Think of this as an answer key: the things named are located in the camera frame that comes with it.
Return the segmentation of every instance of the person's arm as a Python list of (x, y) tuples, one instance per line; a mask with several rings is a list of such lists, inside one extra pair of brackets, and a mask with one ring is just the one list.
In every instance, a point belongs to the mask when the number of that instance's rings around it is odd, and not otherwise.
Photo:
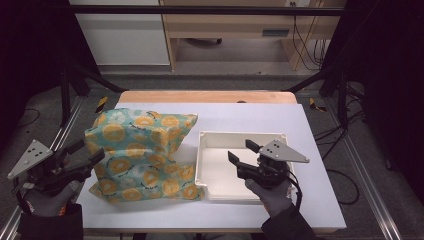
[(316, 239), (312, 228), (297, 212), (291, 198), (287, 198), (290, 186), (284, 181), (271, 190), (262, 188), (251, 179), (245, 181), (246, 187), (256, 194), (270, 218), (262, 225), (262, 231), (268, 240), (312, 240)]
[(77, 187), (77, 182), (71, 182), (54, 197), (30, 190), (24, 200), (31, 215), (21, 213), (20, 240), (83, 240), (81, 205), (67, 204)]

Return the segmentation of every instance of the white cabinet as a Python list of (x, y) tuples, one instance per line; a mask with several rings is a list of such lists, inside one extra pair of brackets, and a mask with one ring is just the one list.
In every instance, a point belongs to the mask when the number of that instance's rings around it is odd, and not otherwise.
[[(71, 5), (159, 5), (157, 0), (70, 0)], [(98, 65), (169, 65), (160, 14), (76, 14)]]

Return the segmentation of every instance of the hand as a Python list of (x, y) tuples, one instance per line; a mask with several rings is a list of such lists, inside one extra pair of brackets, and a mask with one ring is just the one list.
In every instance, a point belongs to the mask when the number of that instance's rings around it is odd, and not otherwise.
[(292, 199), (287, 198), (290, 182), (285, 180), (273, 189), (265, 189), (252, 179), (246, 179), (246, 187), (256, 194), (271, 218), (276, 217), (282, 211), (288, 209), (292, 204)]
[(29, 190), (24, 201), (28, 204), (31, 213), (38, 217), (54, 217), (63, 215), (63, 208), (68, 200), (74, 196), (78, 188), (78, 182), (70, 182), (59, 194), (54, 197), (39, 192), (36, 189)]

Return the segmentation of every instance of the horizontal black bar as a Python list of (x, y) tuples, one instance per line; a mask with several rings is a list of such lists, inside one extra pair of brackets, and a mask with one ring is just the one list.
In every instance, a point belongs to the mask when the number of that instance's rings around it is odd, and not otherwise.
[(133, 6), (133, 5), (71, 5), (44, 6), (72, 10), (83, 14), (195, 14), (195, 15), (289, 15), (342, 16), (359, 11), (344, 8), (244, 7), (244, 6)]

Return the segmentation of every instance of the black sleeve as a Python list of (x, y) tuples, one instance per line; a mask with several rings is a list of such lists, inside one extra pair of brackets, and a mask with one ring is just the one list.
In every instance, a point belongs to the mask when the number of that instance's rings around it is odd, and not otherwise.
[(21, 214), (20, 240), (83, 240), (82, 208), (68, 204), (66, 214), (57, 217), (36, 217)]
[(311, 240), (316, 239), (312, 228), (302, 214), (295, 213), (294, 205), (282, 211), (278, 216), (268, 219), (262, 225), (262, 231), (268, 240)]

